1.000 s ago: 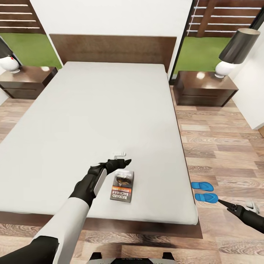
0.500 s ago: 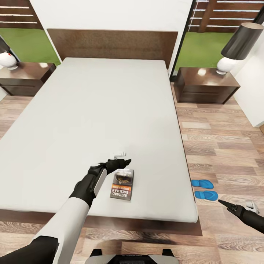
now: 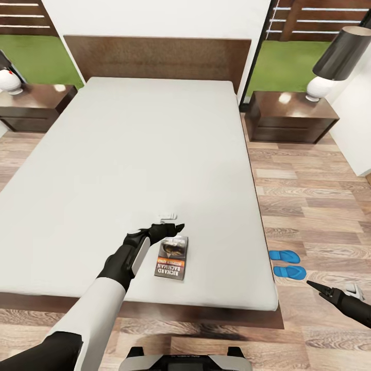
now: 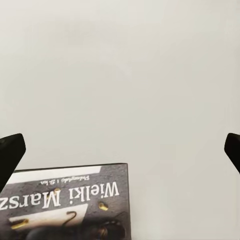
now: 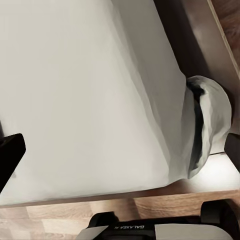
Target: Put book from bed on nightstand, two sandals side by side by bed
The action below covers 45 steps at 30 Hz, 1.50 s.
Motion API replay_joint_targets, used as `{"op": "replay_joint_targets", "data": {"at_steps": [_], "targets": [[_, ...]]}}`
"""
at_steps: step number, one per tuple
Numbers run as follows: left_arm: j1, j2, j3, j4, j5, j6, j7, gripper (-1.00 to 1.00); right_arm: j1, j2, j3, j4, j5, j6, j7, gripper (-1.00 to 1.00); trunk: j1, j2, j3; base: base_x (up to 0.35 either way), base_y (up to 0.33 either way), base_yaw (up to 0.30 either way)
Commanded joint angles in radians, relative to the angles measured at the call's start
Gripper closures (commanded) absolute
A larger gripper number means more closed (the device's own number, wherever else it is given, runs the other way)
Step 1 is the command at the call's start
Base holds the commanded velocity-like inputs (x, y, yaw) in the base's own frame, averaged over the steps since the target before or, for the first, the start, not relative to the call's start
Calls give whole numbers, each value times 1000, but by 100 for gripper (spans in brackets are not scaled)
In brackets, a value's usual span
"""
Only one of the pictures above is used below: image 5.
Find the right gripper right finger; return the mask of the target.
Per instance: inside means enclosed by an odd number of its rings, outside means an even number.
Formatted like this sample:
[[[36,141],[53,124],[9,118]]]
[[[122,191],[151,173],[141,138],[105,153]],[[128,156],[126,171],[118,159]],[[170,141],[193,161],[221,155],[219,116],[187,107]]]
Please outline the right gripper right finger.
[[[224,151],[240,173],[240,135],[228,133]]]

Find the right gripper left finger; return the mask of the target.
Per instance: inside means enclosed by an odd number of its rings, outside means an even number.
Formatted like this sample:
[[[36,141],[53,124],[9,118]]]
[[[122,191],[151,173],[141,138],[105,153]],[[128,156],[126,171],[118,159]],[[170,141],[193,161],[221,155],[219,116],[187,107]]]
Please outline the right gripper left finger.
[[[22,133],[0,138],[0,193],[26,153]]]

